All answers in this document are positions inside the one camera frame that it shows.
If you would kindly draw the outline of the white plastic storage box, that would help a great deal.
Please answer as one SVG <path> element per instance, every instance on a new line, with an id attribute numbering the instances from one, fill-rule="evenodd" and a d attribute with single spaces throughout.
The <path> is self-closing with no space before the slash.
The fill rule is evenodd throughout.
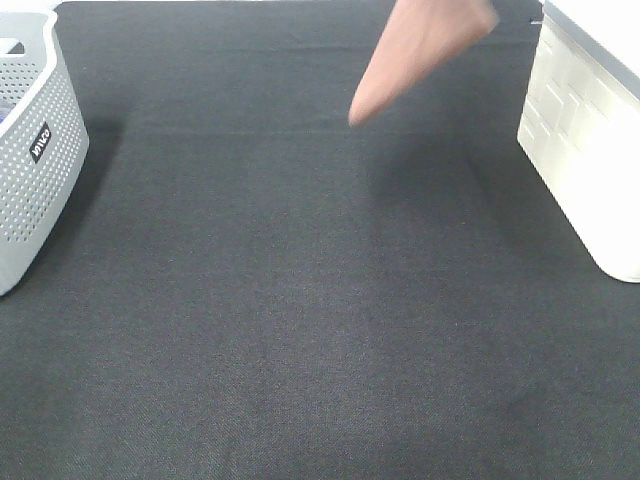
<path id="1" fill-rule="evenodd" d="M 545 1 L 517 140 L 596 265 L 639 280 L 639 4 Z"/>

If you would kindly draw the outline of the brown towel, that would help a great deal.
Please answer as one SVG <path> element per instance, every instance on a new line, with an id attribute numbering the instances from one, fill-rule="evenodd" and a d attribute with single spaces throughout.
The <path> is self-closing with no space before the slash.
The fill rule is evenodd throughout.
<path id="1" fill-rule="evenodd" d="M 488 1 L 396 2 L 355 90 L 348 124 L 359 126 L 375 117 L 497 23 Z"/>

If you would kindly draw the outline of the grey perforated laundry basket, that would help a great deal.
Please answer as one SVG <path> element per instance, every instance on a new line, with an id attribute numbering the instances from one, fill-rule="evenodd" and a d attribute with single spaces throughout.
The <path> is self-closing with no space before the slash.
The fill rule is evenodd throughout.
<path id="1" fill-rule="evenodd" d="M 76 184 L 89 137 L 60 48 L 56 12 L 1 10 L 1 35 L 24 47 L 1 57 L 1 291 L 15 287 Z"/>

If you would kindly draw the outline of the black table mat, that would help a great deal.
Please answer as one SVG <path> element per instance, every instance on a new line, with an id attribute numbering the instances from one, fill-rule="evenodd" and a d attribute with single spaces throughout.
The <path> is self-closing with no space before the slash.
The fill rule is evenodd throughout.
<path id="1" fill-rule="evenodd" d="M 1 302 L 5 479 L 635 479 L 639 289 L 515 131 L 534 1 L 362 129 L 390 3 L 60 6 L 90 137 Z"/>

